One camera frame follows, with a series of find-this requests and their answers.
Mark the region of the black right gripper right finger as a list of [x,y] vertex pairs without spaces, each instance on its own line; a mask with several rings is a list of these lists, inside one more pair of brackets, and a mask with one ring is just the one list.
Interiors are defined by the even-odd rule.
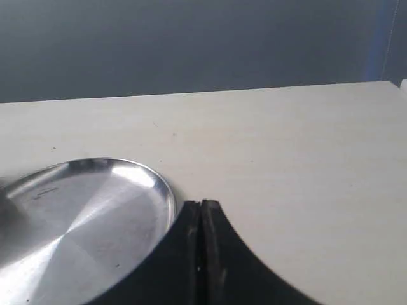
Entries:
[[318,303],[263,264],[218,201],[203,200],[200,213],[200,300],[204,304]]

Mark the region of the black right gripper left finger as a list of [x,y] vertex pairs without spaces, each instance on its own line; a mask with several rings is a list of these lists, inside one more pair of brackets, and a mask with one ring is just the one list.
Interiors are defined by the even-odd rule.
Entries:
[[197,304],[200,204],[186,201],[164,238],[129,275],[89,304]]

